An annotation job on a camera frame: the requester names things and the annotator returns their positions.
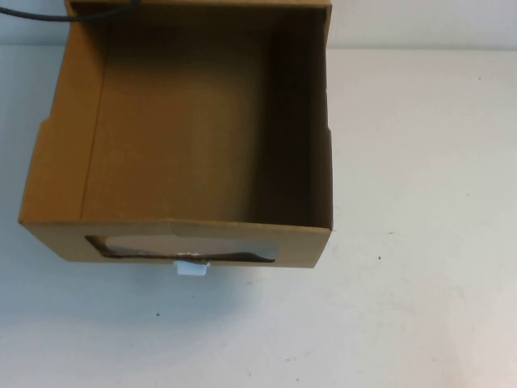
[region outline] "white surface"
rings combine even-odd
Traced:
[[[64,14],[63,0],[0,0]],[[517,49],[515,0],[334,0],[330,44],[342,48]],[[63,44],[66,25],[0,15],[0,44]]]
[[[517,53],[329,51],[325,254],[203,278],[16,224],[60,56],[0,48],[2,388],[517,386]]]

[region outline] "brown cardboard box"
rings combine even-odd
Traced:
[[[19,221],[70,261],[313,267],[329,18],[326,0],[144,0],[73,24]]]

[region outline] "window cutout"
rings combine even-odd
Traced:
[[[171,234],[86,236],[102,256],[112,259],[171,259],[192,263],[233,261],[274,263],[273,242],[229,238],[193,238]]]

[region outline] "open cardboard box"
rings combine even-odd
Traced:
[[[313,267],[329,18],[326,0],[144,0],[73,24],[20,222],[71,261]]]

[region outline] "black wire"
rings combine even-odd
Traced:
[[[123,6],[118,6],[109,11],[100,12],[92,15],[79,15],[79,16],[59,16],[59,15],[40,15],[32,14],[29,12],[15,11],[10,8],[0,6],[0,14],[14,16],[16,18],[39,20],[41,22],[63,22],[63,23],[74,23],[74,22],[97,22],[105,19],[110,19],[113,16],[117,16],[121,13],[134,10],[142,0],[131,0],[130,3]]]

